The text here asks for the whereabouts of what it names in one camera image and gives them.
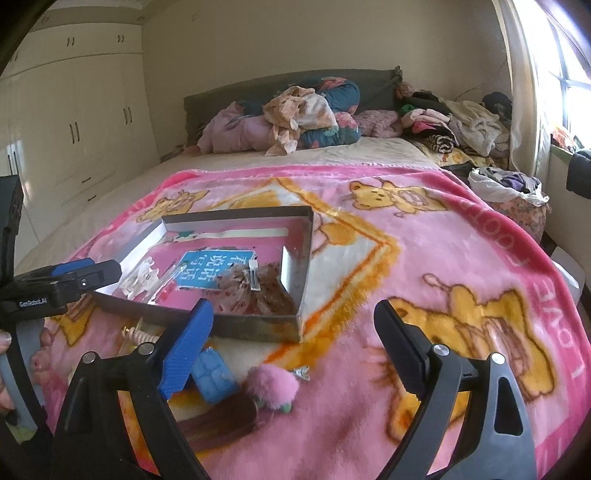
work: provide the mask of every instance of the dark green headboard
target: dark green headboard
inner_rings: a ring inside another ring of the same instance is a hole
[[[187,113],[187,146],[196,144],[209,121],[235,100],[267,103],[288,85],[319,77],[343,77],[357,83],[361,91],[361,103],[357,112],[393,110],[394,90],[402,82],[402,70],[396,67],[394,70],[347,69],[281,73],[190,95],[184,99]]]

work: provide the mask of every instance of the pink pom pom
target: pink pom pom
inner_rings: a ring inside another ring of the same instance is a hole
[[[246,392],[263,400],[272,410],[291,403],[299,388],[294,374],[271,364],[251,368],[246,377]]]

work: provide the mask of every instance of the metal screw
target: metal screw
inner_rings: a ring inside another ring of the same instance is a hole
[[[437,345],[434,345],[433,351],[436,353],[436,355],[439,355],[439,356],[449,355],[449,348],[447,347],[447,345],[443,345],[442,343],[438,343]]]
[[[91,364],[96,360],[96,353],[94,352],[86,352],[82,355],[82,363],[84,364]]]
[[[501,355],[499,352],[493,353],[491,355],[491,360],[497,365],[502,365],[505,363],[505,357]]]
[[[154,351],[154,344],[150,342],[142,343],[138,347],[138,352],[140,355],[150,355]]]

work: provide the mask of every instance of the blue sponge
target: blue sponge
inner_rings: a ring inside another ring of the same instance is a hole
[[[213,348],[206,348],[197,357],[193,371],[193,380],[203,399],[210,405],[225,400],[240,392],[240,385],[224,363],[220,354]]]

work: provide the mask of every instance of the cabinet door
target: cabinet door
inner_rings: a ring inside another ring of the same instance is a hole
[[[115,23],[73,25],[77,57],[111,53],[141,53],[142,27]]]
[[[94,157],[126,135],[129,124],[119,55],[74,59],[76,140],[85,159]]]
[[[121,55],[123,64],[123,84],[125,101],[130,118],[131,162],[128,177],[133,178],[156,166],[158,151],[152,130],[150,109],[145,90],[144,65],[142,55]]]
[[[10,79],[0,80],[0,177],[12,174],[8,131],[9,102]]]
[[[25,207],[42,240],[63,221],[59,181],[83,155],[73,128],[71,60],[27,70],[11,81],[12,147]]]
[[[18,228],[18,235],[14,248],[14,266],[16,267],[25,255],[37,245],[39,245],[39,240],[37,240],[28,212],[26,208],[23,208],[21,224]]]
[[[72,25],[34,31],[24,38],[12,56],[10,74],[75,56]]]

